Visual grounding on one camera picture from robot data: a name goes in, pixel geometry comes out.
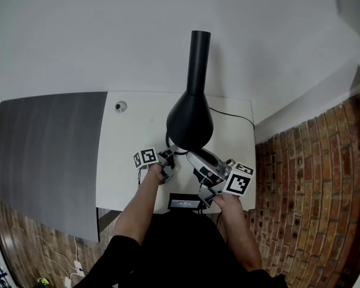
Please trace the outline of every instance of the brick wall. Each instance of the brick wall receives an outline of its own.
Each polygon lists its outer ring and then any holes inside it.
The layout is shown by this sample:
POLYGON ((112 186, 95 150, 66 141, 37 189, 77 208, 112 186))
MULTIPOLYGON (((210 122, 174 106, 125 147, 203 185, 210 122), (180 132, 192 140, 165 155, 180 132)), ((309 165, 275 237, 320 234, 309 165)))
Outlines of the brick wall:
POLYGON ((352 287, 360 273, 360 94, 256 146, 247 220, 263 267, 290 287, 352 287))

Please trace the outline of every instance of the lamp shade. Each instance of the lamp shade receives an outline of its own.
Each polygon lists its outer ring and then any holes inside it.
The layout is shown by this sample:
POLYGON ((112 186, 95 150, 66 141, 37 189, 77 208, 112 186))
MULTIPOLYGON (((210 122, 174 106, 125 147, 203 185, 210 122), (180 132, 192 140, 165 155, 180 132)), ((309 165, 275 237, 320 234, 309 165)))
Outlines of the lamp shade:
POLYGON ((204 94, 211 33, 192 31, 187 90, 168 114, 167 134, 178 147, 194 151, 204 147, 214 123, 204 94))

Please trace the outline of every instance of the black shirt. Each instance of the black shirt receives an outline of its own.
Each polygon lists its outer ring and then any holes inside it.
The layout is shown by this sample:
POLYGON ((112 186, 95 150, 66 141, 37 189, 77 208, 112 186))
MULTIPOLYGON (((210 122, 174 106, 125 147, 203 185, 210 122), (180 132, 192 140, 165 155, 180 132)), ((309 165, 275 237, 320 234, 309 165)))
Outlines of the black shirt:
POLYGON ((140 246, 114 236, 102 257, 76 288, 287 287, 264 270, 247 272, 215 224, 191 211, 154 215, 140 246))

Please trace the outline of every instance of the black sleeve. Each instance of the black sleeve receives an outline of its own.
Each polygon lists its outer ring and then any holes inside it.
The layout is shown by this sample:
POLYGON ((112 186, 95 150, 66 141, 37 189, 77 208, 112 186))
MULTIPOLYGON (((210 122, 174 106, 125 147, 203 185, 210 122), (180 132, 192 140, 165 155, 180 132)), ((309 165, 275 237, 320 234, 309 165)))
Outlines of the black sleeve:
POLYGON ((114 236, 104 254, 75 288, 109 288, 119 283, 134 271, 139 254, 140 245, 136 240, 114 236))
POLYGON ((274 287, 287 288, 283 275, 271 277, 265 270, 255 270, 247 273, 245 278, 246 287, 274 287))

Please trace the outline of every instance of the person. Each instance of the person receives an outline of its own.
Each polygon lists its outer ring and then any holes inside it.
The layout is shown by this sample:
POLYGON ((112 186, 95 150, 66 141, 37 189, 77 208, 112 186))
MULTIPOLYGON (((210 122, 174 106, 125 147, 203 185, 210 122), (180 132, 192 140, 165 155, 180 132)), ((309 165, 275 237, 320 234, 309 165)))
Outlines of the person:
POLYGON ((153 164, 118 217, 104 254, 76 288, 287 287, 262 270, 262 258, 237 196, 221 194, 227 242, 211 219, 193 211, 153 215, 163 181, 153 164))

